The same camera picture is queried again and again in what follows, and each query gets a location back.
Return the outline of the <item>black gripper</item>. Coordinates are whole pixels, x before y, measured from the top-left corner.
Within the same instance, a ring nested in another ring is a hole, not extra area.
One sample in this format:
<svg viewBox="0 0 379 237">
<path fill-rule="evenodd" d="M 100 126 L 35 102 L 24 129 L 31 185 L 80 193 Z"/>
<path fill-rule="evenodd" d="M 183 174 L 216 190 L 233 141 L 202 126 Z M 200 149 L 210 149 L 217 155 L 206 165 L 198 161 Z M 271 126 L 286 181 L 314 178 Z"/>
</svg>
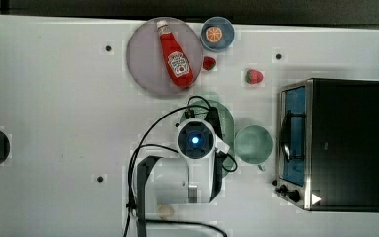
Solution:
<svg viewBox="0 0 379 237">
<path fill-rule="evenodd" d="M 184 117 L 186 119 L 203 119 L 207 121 L 213 127 L 215 134 L 219 138 L 223 137 L 219 113 L 216 107 L 211 107 L 208 111 L 202 108 L 186 109 Z"/>
</svg>

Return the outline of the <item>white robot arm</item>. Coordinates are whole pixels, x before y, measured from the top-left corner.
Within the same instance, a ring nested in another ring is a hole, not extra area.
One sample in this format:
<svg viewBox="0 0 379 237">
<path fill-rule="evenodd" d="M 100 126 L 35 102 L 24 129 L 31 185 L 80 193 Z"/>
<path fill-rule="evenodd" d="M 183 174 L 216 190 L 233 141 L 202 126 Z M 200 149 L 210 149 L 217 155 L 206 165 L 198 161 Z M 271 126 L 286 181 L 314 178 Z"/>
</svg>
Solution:
<svg viewBox="0 0 379 237">
<path fill-rule="evenodd" d="M 186 107 L 186 118 L 177 125 L 174 151 L 178 156 L 148 156 L 136 168 L 138 237 L 147 236 L 149 223 L 162 221 L 146 216 L 147 205 L 210 203 L 221 191 L 223 160 L 230 146 L 223 141 L 218 110 L 207 106 L 206 116 L 196 118 L 194 108 Z"/>
</svg>

